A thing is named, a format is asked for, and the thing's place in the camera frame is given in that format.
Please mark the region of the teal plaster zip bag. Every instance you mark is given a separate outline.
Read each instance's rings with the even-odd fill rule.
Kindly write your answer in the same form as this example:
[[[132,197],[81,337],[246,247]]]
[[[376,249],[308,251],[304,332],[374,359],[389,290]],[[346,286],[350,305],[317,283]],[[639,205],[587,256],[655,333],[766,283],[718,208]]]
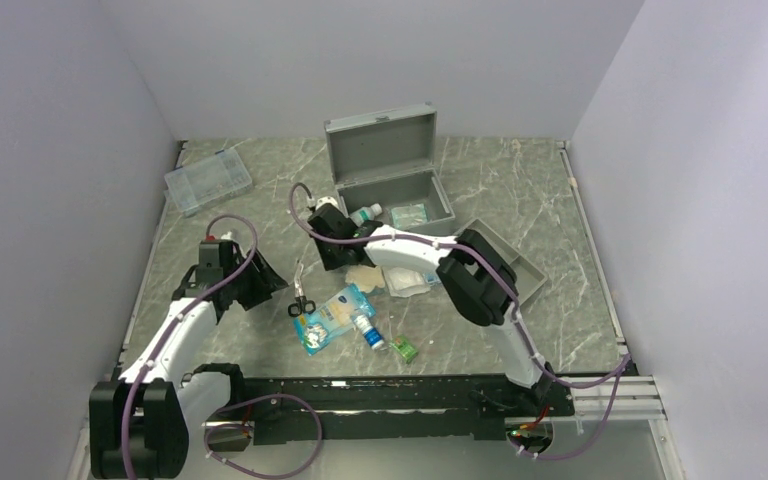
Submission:
[[[392,225],[399,230],[427,224],[429,216],[423,203],[393,207],[390,210]]]

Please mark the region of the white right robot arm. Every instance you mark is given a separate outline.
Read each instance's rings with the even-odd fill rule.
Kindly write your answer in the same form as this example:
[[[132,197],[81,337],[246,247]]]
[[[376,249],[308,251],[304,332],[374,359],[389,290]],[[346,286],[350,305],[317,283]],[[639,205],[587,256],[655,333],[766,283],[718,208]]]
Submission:
[[[485,237],[472,229],[456,236],[398,230],[378,221],[358,226],[337,207],[324,204],[296,223],[313,238],[327,267],[367,265],[433,273],[456,311],[483,328],[504,365],[517,411],[534,415],[550,391],[545,357],[524,323],[517,274]]]

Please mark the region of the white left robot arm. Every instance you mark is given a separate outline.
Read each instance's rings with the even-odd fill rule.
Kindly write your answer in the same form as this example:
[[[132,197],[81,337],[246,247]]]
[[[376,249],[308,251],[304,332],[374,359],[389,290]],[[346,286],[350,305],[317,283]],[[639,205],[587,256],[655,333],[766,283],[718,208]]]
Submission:
[[[191,437],[209,415],[239,417],[247,406],[240,367],[193,367],[198,348],[223,314],[250,310],[286,288],[255,248],[212,235],[171,295],[150,343],[117,379],[89,397],[89,456],[97,479],[172,479],[182,471]]]

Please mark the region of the black handled scissors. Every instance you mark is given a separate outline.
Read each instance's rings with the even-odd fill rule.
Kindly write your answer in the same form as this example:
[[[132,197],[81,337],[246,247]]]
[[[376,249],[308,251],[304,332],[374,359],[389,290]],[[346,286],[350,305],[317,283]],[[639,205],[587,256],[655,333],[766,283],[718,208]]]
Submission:
[[[295,263],[293,274],[293,301],[287,307],[287,313],[290,317],[298,318],[302,315],[309,315],[316,311],[316,303],[309,299],[303,286],[304,264],[298,259]]]

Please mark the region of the white bottle green label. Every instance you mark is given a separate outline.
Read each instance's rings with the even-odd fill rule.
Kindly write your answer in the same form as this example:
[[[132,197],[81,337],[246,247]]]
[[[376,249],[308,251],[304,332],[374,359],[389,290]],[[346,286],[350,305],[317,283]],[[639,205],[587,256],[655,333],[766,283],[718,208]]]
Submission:
[[[374,203],[370,206],[361,207],[349,214],[349,218],[357,225],[362,226],[366,221],[373,221],[383,213],[380,204]]]

